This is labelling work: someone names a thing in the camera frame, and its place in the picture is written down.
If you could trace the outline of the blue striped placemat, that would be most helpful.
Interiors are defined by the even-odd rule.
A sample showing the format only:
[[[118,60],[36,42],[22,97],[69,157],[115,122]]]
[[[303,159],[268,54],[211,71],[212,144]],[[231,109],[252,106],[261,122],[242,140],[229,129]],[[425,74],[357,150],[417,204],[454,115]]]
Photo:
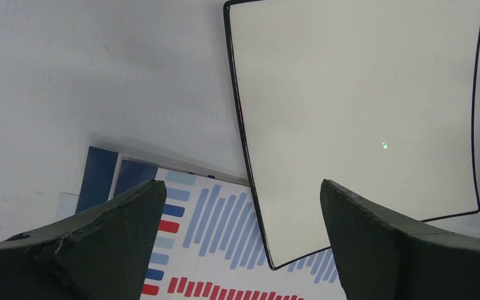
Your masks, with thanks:
[[[64,219],[148,180],[167,198],[142,299],[344,299],[331,250],[273,271],[250,189],[90,147],[79,194],[61,192]]]

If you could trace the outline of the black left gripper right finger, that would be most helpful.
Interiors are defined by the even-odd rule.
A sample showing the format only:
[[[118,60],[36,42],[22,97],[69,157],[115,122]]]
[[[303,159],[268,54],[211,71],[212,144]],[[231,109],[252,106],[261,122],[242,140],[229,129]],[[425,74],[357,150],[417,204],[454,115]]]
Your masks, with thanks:
[[[328,179],[320,203],[348,299],[480,299],[480,239],[412,219]]]

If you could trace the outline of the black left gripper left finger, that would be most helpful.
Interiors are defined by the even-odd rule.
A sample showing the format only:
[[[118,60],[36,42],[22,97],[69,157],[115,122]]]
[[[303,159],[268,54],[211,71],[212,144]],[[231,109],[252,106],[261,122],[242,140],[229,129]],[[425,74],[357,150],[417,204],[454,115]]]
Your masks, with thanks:
[[[165,203],[146,181],[0,241],[0,299],[139,299]]]

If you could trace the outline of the white square plate black rim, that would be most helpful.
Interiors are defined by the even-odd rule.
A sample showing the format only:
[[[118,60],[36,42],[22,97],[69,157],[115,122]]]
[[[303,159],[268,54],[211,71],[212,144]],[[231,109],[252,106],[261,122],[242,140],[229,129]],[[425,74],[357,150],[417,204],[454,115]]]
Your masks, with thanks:
[[[269,267],[330,247],[330,179],[420,221],[480,211],[480,1],[227,1],[226,45]]]

